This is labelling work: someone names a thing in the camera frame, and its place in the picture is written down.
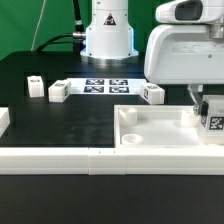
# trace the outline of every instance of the white tray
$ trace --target white tray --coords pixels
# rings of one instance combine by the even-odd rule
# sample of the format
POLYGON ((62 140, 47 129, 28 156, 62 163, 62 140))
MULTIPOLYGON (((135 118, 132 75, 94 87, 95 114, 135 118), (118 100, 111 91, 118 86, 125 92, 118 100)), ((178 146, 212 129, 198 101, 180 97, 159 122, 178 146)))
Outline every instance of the white tray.
POLYGON ((186 106, 132 106, 138 111, 135 126, 119 123, 115 106, 115 155, 125 156, 125 174, 224 174, 224 145, 205 145, 194 127, 181 126, 186 106), (140 145, 121 144, 125 134, 144 138, 140 145))

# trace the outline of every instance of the green backdrop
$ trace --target green backdrop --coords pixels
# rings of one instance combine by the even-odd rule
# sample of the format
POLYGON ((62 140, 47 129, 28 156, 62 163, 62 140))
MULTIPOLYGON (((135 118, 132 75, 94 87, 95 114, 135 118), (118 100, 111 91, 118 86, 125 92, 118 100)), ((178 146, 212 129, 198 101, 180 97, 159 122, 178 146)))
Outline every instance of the green backdrop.
MULTIPOLYGON (((129 0, 129 23, 135 30, 135 48, 145 52, 148 36, 158 25, 155 9, 169 0, 129 0)), ((0 0, 0 59, 15 51, 31 50, 44 0, 0 0)), ((79 0, 85 27, 91 22, 91 0, 79 0)), ((48 39, 74 31, 72 0, 47 0, 35 49, 48 39)), ((71 51, 71 46, 47 50, 71 51)))

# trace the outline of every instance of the black table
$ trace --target black table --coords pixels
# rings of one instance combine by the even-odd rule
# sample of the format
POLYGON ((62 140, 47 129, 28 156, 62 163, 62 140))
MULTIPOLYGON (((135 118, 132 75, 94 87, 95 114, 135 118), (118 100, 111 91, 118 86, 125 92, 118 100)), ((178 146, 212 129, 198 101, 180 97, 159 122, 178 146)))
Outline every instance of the black table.
MULTIPOLYGON (((26 77, 41 75, 47 94, 59 79, 144 78, 143 59, 108 69, 80 63, 72 53, 9 55, 0 63, 0 104, 9 107, 11 124, 0 146, 114 147, 113 107, 145 104, 139 96, 72 95, 49 103, 47 95, 29 97, 26 77)), ((186 87, 164 88, 167 104, 192 104, 186 87)), ((0 176, 0 222, 223 224, 223 189, 222 176, 0 176)))

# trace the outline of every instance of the small white cube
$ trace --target small white cube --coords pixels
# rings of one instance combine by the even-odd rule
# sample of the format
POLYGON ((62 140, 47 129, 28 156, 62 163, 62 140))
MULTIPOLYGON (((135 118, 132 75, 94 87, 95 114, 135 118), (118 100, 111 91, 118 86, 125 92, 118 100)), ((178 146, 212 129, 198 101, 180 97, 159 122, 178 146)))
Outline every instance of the small white cube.
POLYGON ((49 101, 63 103, 70 95, 71 81, 58 80, 48 88, 49 101))
POLYGON ((29 76, 27 80, 30 97, 43 97, 44 84, 41 76, 29 76))
POLYGON ((7 107, 0 108, 0 137, 10 124, 9 110, 7 107))
POLYGON ((140 96, 151 105, 164 104, 165 90, 152 83, 142 83, 140 96))

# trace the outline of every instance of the black cable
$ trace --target black cable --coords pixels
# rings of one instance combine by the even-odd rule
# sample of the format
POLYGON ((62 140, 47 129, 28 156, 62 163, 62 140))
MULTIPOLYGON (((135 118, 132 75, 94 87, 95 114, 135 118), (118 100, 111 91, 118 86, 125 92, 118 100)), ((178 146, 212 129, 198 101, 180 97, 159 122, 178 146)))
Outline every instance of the black cable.
POLYGON ((44 44, 42 44, 41 46, 39 46, 36 51, 42 51, 45 47, 47 47, 48 45, 53 45, 53 44, 74 44, 77 43, 76 41, 63 41, 63 42, 46 42, 44 44))
POLYGON ((64 34, 61 34, 61 35, 51 38, 46 43, 53 42, 55 40, 59 40, 59 39, 65 38, 65 37, 73 37, 73 35, 72 35, 72 33, 64 33, 64 34))
POLYGON ((73 0, 74 13, 75 13, 75 30, 77 32, 84 32, 84 26, 82 23, 79 1, 73 0))

